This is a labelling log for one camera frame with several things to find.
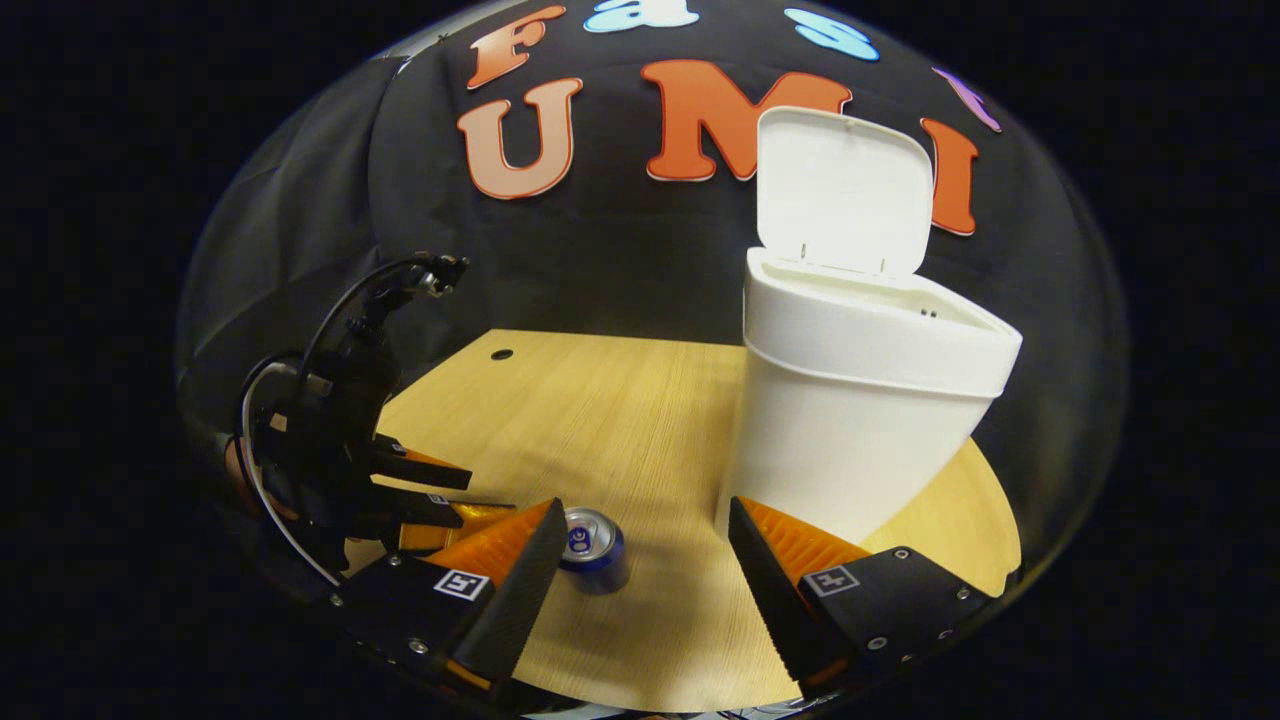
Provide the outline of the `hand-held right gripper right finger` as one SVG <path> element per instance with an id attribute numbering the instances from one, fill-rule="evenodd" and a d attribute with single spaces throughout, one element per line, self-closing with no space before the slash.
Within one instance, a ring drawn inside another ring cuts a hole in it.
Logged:
<path id="1" fill-rule="evenodd" d="M 868 551 L 745 496 L 728 538 L 805 700 L 884 684 L 951 646 L 992 596 L 909 546 Z"/>

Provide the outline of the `white desktop garbage bin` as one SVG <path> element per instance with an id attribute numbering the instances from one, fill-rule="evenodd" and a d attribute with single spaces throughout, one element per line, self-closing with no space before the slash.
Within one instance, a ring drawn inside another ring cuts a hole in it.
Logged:
<path id="1" fill-rule="evenodd" d="M 758 122 L 745 372 L 714 525 L 755 500 L 859 542 L 947 465 L 1021 334 L 920 275 L 934 163 L 910 136 L 780 106 Z"/>

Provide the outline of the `blue pop can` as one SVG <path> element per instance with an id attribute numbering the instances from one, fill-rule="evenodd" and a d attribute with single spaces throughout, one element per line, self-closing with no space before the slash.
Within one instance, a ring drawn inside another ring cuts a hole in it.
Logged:
<path id="1" fill-rule="evenodd" d="M 612 594 L 630 579 L 630 565 L 621 525 L 589 507 L 564 510 L 567 536 L 559 569 L 585 594 Z"/>

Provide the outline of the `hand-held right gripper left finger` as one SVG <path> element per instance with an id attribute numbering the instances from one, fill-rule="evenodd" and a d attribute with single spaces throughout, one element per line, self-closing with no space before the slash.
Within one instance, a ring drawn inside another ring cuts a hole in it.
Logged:
<path id="1" fill-rule="evenodd" d="M 502 691 L 567 539 L 558 497 L 425 559 L 388 557 L 330 593 L 330 620 L 381 661 L 444 691 Z"/>

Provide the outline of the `wooden desktop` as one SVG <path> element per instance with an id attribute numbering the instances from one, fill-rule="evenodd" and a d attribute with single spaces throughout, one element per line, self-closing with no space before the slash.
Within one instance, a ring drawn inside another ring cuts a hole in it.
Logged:
<path id="1" fill-rule="evenodd" d="M 628 584 L 554 580 L 515 675 L 614 708 L 717 714 L 795 700 L 713 518 L 746 354 L 731 345 L 489 331 L 396 396 L 379 430 L 472 470 L 462 497 L 603 511 Z"/>

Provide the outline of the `black backdrop cloth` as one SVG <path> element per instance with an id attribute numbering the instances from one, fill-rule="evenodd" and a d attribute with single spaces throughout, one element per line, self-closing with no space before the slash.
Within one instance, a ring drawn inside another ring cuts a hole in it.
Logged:
<path id="1" fill-rule="evenodd" d="M 977 432 L 1007 491 L 1030 574 L 1076 534 L 1114 465 L 1129 327 L 1085 195 L 993 64 L 1027 45 L 931 51 L 852 0 L 484 3 L 352 67 L 301 102 L 230 178 L 177 313 L 180 425 L 215 473 L 241 382 L 301 350 L 361 277 L 419 250 L 472 260 L 457 300 L 398 313 L 416 378 L 494 328 L 739 343 L 756 242 L 753 127 L 814 85 L 844 110 L 943 156 L 920 273 L 1024 342 Z"/>

